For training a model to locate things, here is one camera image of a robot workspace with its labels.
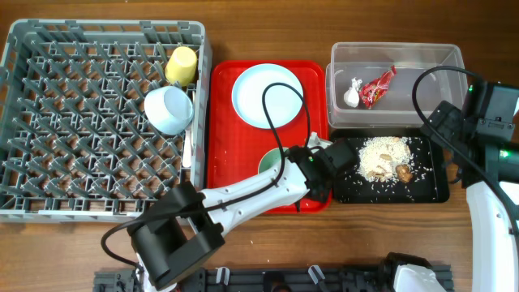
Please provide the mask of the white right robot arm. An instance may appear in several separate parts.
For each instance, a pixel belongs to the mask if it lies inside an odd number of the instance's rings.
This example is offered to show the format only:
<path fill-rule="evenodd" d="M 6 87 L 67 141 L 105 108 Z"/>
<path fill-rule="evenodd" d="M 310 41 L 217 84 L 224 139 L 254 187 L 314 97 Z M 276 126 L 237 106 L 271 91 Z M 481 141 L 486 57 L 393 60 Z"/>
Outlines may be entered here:
<path fill-rule="evenodd" d="M 463 106 L 442 101 L 420 131 L 449 150 L 466 190 L 474 291 L 518 289 L 518 89 L 476 81 Z"/>

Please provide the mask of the white napkin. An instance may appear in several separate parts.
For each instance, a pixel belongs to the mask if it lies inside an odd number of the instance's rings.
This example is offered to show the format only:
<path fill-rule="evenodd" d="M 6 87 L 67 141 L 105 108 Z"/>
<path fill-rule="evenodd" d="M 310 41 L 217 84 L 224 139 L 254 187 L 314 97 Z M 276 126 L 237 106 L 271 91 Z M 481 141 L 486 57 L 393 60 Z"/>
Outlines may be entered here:
<path fill-rule="evenodd" d="M 351 86 L 344 94 L 345 103 L 352 108 L 357 108 L 360 102 L 359 91 L 362 87 L 362 80 L 353 78 L 351 80 Z"/>

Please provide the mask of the rice and meat leftovers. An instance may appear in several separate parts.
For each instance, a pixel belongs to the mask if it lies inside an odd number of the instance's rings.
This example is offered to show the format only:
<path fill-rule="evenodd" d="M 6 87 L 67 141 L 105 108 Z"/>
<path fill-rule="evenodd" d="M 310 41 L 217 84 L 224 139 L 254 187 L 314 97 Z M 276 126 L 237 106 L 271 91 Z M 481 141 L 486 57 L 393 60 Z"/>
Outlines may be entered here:
<path fill-rule="evenodd" d="M 414 176 L 409 142 L 396 136 L 367 139 L 358 150 L 357 172 L 372 183 L 409 183 Z"/>

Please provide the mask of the red serving tray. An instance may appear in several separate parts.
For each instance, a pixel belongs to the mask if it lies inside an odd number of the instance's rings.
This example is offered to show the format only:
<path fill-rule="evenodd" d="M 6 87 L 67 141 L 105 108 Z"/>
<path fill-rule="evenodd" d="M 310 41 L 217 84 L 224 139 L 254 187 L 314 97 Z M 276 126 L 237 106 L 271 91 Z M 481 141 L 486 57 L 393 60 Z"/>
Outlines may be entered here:
<path fill-rule="evenodd" d="M 325 74 L 309 60 L 276 60 L 292 71 L 302 84 L 309 106 L 311 130 L 321 139 L 329 138 Z M 262 157 L 277 147 L 272 132 L 245 123 L 231 101 L 236 79 L 259 61 L 224 61 L 212 71 L 208 109 L 206 187 L 225 187 L 258 174 Z"/>

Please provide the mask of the yellow plastic cup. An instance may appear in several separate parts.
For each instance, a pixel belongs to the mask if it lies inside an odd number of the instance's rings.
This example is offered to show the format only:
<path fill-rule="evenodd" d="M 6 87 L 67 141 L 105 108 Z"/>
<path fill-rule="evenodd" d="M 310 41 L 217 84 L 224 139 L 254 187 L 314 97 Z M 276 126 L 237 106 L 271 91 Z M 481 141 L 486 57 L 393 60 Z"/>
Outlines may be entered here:
<path fill-rule="evenodd" d="M 165 67 L 165 77 L 172 83 L 186 87 L 195 77 L 198 66 L 196 52 L 186 46 L 176 48 Z"/>

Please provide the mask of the clear plastic bin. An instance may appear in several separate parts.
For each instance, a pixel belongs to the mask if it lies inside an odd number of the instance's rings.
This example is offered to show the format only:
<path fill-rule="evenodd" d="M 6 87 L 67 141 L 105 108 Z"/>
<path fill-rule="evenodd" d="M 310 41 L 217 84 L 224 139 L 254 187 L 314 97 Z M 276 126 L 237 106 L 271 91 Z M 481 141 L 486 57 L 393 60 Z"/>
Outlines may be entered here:
<path fill-rule="evenodd" d="M 420 127 L 411 101 L 416 79 L 437 66 L 463 67 L 461 50 L 453 44 L 401 42 L 337 42 L 326 69 L 328 122 L 333 128 Z M 394 67 L 397 74 L 387 93 L 372 109 L 363 103 L 352 107 L 344 95 L 353 79 L 364 84 Z"/>

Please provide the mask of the grey dishwasher rack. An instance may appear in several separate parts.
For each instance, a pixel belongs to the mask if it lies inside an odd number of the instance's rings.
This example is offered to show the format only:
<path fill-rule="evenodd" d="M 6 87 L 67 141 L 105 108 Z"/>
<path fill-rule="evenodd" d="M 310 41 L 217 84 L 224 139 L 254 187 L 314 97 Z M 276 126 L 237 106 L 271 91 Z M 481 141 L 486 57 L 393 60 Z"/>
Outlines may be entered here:
<path fill-rule="evenodd" d="M 180 46 L 198 57 L 183 89 L 194 106 L 190 168 L 185 131 L 161 133 L 144 112 Z M 211 69 L 197 21 L 15 21 L 1 59 L 2 221 L 124 222 L 179 183 L 202 188 Z"/>

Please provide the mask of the red candy wrapper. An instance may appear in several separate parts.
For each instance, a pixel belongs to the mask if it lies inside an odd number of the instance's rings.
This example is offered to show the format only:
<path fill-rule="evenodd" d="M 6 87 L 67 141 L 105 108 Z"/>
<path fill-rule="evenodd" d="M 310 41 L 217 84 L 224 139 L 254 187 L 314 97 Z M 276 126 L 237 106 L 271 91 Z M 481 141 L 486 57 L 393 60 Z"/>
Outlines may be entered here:
<path fill-rule="evenodd" d="M 397 74 L 395 66 L 391 66 L 379 78 L 365 84 L 360 91 L 360 99 L 362 103 L 371 110 L 373 106 L 386 94 L 392 79 Z"/>

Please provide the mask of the silver knife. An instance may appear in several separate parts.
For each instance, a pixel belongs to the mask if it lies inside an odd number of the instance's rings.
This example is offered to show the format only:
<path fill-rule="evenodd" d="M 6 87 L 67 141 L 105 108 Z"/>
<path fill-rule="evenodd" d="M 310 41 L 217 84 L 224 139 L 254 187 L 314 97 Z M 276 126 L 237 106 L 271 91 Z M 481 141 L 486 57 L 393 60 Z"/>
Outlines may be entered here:
<path fill-rule="evenodd" d="M 191 167 L 191 156 L 192 156 L 192 124 L 194 120 L 191 120 L 190 124 L 185 129 L 183 150 L 182 150 L 182 166 L 184 168 Z"/>

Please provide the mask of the light blue plate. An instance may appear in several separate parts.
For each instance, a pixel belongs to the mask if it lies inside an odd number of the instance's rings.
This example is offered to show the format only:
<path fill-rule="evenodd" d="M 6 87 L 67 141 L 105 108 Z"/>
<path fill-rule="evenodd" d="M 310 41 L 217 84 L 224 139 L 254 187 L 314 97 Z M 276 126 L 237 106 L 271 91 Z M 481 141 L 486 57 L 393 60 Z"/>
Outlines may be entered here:
<path fill-rule="evenodd" d="M 246 69 L 235 81 L 231 100 L 236 114 L 247 124 L 269 129 L 264 114 L 262 96 L 267 86 L 274 83 L 288 84 L 303 95 L 302 85 L 290 70 L 280 65 L 263 63 Z M 302 101 L 290 88 L 283 85 L 271 87 L 265 96 L 268 114 L 274 127 L 291 122 L 302 108 Z"/>

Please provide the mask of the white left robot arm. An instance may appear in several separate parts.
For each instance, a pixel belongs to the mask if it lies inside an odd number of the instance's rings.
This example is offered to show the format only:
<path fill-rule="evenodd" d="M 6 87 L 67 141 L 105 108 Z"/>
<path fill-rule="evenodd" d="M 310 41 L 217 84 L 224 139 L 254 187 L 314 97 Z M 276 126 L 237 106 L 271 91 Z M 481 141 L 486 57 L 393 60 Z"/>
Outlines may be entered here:
<path fill-rule="evenodd" d="M 145 286 L 163 290 L 190 276 L 225 243 L 225 236 L 268 210 L 305 196 L 326 200 L 334 181 L 358 156 L 346 140 L 279 150 L 268 170 L 227 187 L 171 189 L 129 227 Z"/>

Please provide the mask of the black tray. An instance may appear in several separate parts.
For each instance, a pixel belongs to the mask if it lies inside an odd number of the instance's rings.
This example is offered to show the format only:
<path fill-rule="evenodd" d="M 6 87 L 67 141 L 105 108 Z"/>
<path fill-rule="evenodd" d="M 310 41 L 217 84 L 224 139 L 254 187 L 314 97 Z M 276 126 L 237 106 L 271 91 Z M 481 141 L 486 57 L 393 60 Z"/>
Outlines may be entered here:
<path fill-rule="evenodd" d="M 370 140 L 379 137 L 397 137 L 410 148 L 409 182 L 398 178 L 386 182 L 370 182 L 356 167 L 333 187 L 333 198 L 343 204 L 396 204 L 443 203 L 449 198 L 448 178 L 444 154 L 417 128 L 350 128 L 336 130 L 331 140 L 345 138 L 356 152 Z"/>

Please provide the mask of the small mint green bowl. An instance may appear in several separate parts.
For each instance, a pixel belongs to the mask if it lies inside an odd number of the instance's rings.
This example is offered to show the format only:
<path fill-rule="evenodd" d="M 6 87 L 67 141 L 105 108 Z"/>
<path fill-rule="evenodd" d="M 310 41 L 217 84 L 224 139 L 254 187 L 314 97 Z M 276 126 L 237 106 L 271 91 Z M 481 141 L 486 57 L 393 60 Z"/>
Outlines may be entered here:
<path fill-rule="evenodd" d="M 161 133 L 177 135 L 194 117 L 190 97 L 180 88 L 166 86 L 154 89 L 144 99 L 144 112 L 148 121 Z"/>

